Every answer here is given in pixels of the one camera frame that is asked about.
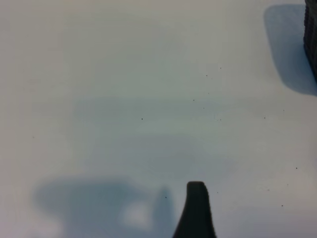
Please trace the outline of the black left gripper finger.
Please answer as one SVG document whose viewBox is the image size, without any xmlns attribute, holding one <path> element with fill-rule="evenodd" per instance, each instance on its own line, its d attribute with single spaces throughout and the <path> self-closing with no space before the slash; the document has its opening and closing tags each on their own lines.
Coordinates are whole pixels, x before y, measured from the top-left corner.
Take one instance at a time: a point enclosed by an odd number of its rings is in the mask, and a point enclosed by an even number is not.
<svg viewBox="0 0 317 238">
<path fill-rule="evenodd" d="M 216 238 L 209 193 L 202 181 L 187 183 L 185 205 L 173 238 Z"/>
</svg>

